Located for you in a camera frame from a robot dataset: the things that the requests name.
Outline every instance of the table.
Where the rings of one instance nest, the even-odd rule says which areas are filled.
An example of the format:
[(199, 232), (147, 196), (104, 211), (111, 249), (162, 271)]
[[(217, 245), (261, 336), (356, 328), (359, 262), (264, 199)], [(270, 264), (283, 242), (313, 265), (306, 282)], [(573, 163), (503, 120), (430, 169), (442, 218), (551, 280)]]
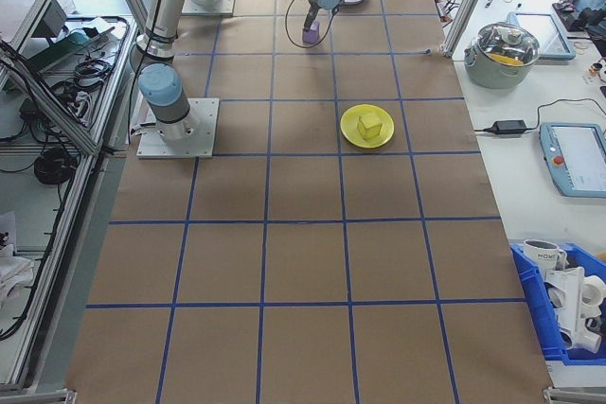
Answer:
[[(453, 55), (475, 129), (506, 119), (523, 119), (533, 127), (537, 107), (558, 98), (589, 97), (604, 105), (599, 91), (604, 84), (587, 71), (600, 55), (586, 40), (579, 40), (588, 47), (572, 61), (539, 61), (525, 80), (511, 89), (486, 89), (467, 75), (463, 51), (480, 28), (505, 20), (518, 4), (522, 4), (519, 11), (551, 11), (551, 4), (557, 1), (493, 0), (488, 8), (482, 0), (478, 2)], [(541, 121), (588, 122), (606, 128), (606, 118), (591, 102), (562, 102), (542, 109)], [(566, 198), (558, 192), (544, 163), (538, 131), (516, 138), (478, 134), (477, 139), (510, 241), (535, 237), (573, 242), (592, 254), (606, 251), (606, 200)], [(548, 367), (557, 387), (606, 385), (603, 368), (565, 367), (558, 361), (549, 361)]]

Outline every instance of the white object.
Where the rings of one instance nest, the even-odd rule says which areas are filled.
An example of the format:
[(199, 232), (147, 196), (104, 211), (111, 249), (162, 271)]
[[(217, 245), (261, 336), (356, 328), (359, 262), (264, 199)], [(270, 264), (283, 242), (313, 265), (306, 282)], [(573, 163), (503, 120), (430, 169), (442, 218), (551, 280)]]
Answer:
[(604, 298), (606, 298), (606, 283), (599, 276), (585, 277), (582, 287), (583, 304), (587, 307), (599, 307)]
[[(549, 298), (554, 304), (558, 327), (566, 348), (585, 349), (595, 354), (599, 350), (601, 336), (589, 331), (585, 321), (599, 316), (601, 312), (598, 305), (583, 302), (585, 279), (585, 270), (576, 267), (565, 272), (550, 270), (545, 282), (553, 286), (553, 289), (548, 291)], [(594, 285), (595, 282), (590, 281), (590, 286)]]
[(545, 280), (550, 270), (563, 270), (566, 266), (566, 251), (555, 243), (544, 240), (524, 240), (524, 254), (539, 267), (541, 277)]

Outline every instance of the white mug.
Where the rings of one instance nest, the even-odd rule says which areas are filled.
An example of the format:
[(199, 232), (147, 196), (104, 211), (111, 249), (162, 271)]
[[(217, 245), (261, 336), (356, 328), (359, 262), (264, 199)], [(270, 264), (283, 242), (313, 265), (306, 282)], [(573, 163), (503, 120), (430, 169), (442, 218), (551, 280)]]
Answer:
[(548, 270), (564, 270), (566, 268), (566, 251), (555, 243), (544, 240), (524, 240), (524, 254), (539, 267), (545, 280)]

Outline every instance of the electronic device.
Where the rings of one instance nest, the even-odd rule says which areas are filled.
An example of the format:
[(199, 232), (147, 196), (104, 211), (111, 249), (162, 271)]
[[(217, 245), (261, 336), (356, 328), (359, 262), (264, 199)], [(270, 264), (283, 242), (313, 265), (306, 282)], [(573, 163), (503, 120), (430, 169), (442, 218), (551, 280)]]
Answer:
[(508, 23), (530, 32), (539, 41), (539, 59), (571, 61), (577, 56), (566, 31), (553, 13), (512, 11)]
[(606, 198), (606, 140), (599, 125), (543, 123), (539, 137), (549, 173), (562, 195)]

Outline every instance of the yellow plate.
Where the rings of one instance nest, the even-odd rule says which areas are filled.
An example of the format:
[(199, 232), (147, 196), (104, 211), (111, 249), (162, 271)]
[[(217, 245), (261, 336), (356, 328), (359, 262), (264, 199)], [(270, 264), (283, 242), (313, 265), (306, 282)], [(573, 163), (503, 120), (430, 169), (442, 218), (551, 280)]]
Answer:
[[(381, 126), (379, 135), (366, 140), (358, 132), (358, 121), (360, 116), (368, 113), (376, 114), (381, 119), (383, 125)], [(391, 136), (394, 135), (394, 120), (387, 111), (378, 106), (358, 104), (347, 109), (341, 116), (341, 132), (354, 146), (361, 147), (362, 149), (375, 149), (389, 142)]]

